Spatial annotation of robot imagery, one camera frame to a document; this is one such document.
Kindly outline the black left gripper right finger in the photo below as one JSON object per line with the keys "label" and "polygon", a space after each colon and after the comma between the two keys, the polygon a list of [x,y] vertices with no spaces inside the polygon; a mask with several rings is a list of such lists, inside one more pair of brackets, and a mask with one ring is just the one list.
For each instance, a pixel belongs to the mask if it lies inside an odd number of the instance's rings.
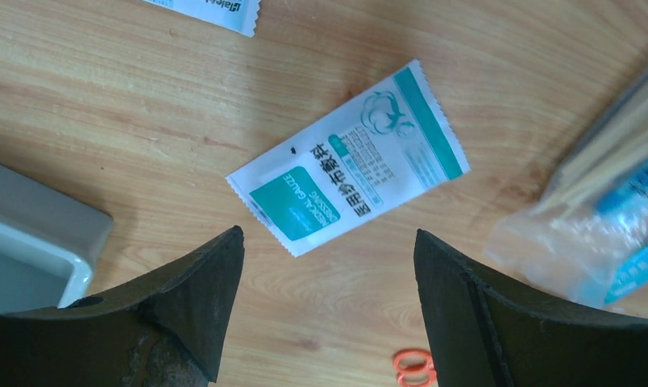
{"label": "black left gripper right finger", "polygon": [[441,386],[648,386],[648,318],[542,292],[428,231],[413,262]]}

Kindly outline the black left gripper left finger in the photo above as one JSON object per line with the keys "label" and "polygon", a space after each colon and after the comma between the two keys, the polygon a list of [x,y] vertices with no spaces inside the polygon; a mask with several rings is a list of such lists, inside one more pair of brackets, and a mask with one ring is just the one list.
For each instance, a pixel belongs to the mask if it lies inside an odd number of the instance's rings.
{"label": "black left gripper left finger", "polygon": [[0,314],[0,386],[206,386],[243,271],[232,227],[65,308]]}

